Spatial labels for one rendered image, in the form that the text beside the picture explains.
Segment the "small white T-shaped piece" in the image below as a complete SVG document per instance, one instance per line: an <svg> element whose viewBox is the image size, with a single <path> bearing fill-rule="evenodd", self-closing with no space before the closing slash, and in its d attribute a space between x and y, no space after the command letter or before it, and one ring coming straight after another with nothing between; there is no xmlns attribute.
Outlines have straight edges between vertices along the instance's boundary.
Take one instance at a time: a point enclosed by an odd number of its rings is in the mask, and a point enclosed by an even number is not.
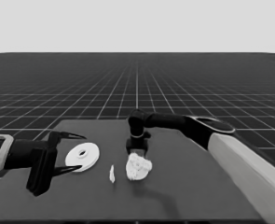
<svg viewBox="0 0 275 224"><path fill-rule="evenodd" d="M114 165L111 165L110 171L109 171L109 179L112 183L115 183L116 178L115 178L115 173L114 173Z"/></svg>

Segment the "large thick white disc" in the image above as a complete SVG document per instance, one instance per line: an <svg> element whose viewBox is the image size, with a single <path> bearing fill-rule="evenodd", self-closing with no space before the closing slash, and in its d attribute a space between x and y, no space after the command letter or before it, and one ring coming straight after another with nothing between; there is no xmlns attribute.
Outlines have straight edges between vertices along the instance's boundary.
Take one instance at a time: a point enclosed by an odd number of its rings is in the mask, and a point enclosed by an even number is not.
<svg viewBox="0 0 275 224"><path fill-rule="evenodd" d="M77 166L80 168L78 173L84 172L91 168L100 158L99 147L94 143L82 143L73 147L65 157L67 166Z"/></svg>

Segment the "white round carrier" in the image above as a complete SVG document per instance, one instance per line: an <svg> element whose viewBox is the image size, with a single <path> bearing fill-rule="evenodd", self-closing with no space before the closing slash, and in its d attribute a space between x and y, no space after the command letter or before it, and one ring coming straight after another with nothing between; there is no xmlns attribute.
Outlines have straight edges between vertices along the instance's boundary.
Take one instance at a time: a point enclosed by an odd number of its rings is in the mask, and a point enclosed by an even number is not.
<svg viewBox="0 0 275 224"><path fill-rule="evenodd" d="M134 167L134 163L133 162L129 162L127 161L127 164L126 164L126 168L127 167ZM149 174L149 172L146 170L146 169L141 169L141 170L137 170L138 171L138 177L136 180L143 180L147 177L147 175Z"/></svg>

